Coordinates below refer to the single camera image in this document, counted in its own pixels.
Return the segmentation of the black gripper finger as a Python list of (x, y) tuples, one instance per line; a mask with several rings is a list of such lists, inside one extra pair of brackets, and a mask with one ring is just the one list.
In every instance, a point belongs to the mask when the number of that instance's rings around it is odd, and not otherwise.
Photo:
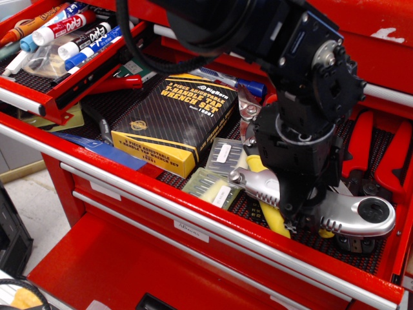
[(298, 174), (278, 174), (279, 210), (284, 226), (290, 232), (307, 227), (317, 229), (316, 211), (323, 201), (323, 183), (315, 177)]

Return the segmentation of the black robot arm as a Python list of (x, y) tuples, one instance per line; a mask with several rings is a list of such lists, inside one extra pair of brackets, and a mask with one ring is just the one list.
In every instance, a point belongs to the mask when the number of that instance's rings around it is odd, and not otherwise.
[(310, 193), (337, 183), (336, 125), (365, 96), (357, 65), (335, 23), (306, 1), (160, 1), (179, 42), (204, 58), (233, 52), (256, 63), (278, 99), (246, 130), (248, 154), (260, 156), (280, 183), (279, 211), (298, 224), (314, 207)]

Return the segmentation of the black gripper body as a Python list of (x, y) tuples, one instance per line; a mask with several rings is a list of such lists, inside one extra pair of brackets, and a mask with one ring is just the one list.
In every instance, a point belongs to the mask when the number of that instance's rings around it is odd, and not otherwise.
[(317, 182), (337, 187), (341, 179), (343, 140), (336, 136), (336, 125), (305, 134), (281, 119), (276, 104), (261, 109), (251, 123), (263, 165), (273, 171), (282, 194), (305, 194)]

